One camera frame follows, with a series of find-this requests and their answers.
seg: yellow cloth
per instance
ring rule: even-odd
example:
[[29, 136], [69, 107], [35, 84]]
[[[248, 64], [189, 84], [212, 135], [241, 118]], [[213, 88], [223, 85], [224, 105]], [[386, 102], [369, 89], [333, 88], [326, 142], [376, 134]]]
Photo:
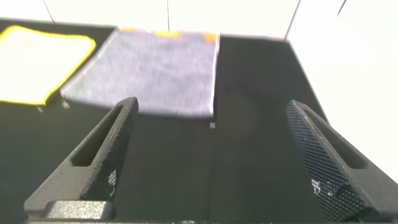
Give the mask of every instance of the yellow cloth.
[[94, 48], [83, 35], [8, 27], [0, 34], [0, 101], [45, 105]]

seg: gray cloth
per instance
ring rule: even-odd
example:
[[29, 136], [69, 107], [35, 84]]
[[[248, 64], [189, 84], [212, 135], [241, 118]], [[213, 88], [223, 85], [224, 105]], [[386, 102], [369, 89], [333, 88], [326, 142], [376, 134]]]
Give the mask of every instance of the gray cloth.
[[116, 30], [61, 95], [106, 107], [136, 96], [140, 113], [210, 117], [217, 51], [218, 41], [199, 33], [171, 39]]

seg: black table surface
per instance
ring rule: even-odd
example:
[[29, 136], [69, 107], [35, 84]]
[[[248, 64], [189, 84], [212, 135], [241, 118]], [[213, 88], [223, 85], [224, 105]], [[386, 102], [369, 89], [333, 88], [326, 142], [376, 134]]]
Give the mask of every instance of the black table surface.
[[[97, 49], [113, 30], [2, 20], [0, 32], [11, 25], [87, 35]], [[118, 220], [323, 221], [287, 126], [289, 100], [325, 117], [289, 44], [221, 36], [215, 117], [137, 117]], [[61, 102], [55, 93], [43, 112], [0, 103], [2, 223], [27, 218], [24, 201], [109, 111]]]

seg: yellow towel edge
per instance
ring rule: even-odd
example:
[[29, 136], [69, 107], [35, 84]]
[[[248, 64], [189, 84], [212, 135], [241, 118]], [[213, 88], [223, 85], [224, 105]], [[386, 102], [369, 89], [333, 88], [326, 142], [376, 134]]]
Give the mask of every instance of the yellow towel edge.
[[28, 30], [31, 32], [35, 32], [35, 33], [40, 33], [46, 36], [52, 36], [52, 37], [65, 37], [66, 35], [68, 37], [71, 37], [73, 39], [81, 39], [84, 38], [86, 40], [88, 40], [90, 42], [90, 49], [89, 51], [87, 51], [87, 53], [78, 61], [78, 63], [70, 70], [70, 72], [65, 76], [65, 78], [53, 89], [51, 89], [49, 91], [49, 93], [47, 93], [44, 96], [44, 99], [42, 101], [24, 101], [24, 100], [8, 100], [8, 99], [4, 99], [4, 98], [0, 98], [0, 101], [2, 102], [8, 102], [8, 103], [18, 103], [18, 104], [25, 104], [25, 105], [35, 105], [35, 106], [45, 106], [45, 102], [47, 101], [47, 99], [56, 91], [58, 90], [77, 70], [77, 68], [82, 65], [84, 63], [84, 61], [91, 55], [91, 53], [94, 51], [95, 47], [96, 47], [96, 43], [95, 40], [93, 40], [92, 38], [85, 36], [85, 35], [75, 35], [75, 34], [51, 34], [51, 33], [47, 33], [47, 32], [42, 32], [42, 31], [37, 31], [37, 30], [32, 30], [29, 28], [25, 28], [25, 27], [21, 27], [21, 26], [9, 26], [7, 27], [1, 34], [0, 34], [0, 39], [3, 39], [4, 36], [6, 34], [8, 34], [9, 32], [13, 31], [13, 30]]

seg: textured gripper pad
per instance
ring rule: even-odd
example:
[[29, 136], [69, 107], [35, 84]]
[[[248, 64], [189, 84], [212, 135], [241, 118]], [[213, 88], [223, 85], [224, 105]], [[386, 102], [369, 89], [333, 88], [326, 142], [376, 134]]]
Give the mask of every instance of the textured gripper pad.
[[314, 194], [317, 195], [326, 220], [330, 222], [352, 220], [364, 211], [366, 206], [341, 169], [328, 155], [327, 151], [333, 149], [322, 144], [314, 132], [317, 127], [308, 122], [310, 118], [306, 112], [294, 102], [288, 105], [286, 113], [310, 176]]
[[100, 162], [96, 167], [93, 176], [84, 188], [81, 198], [83, 200], [113, 200], [116, 187], [119, 183], [124, 156], [129, 144], [132, 129], [133, 113], [138, 108], [124, 110], [122, 119], [119, 120], [116, 129], [110, 136], [105, 146]]

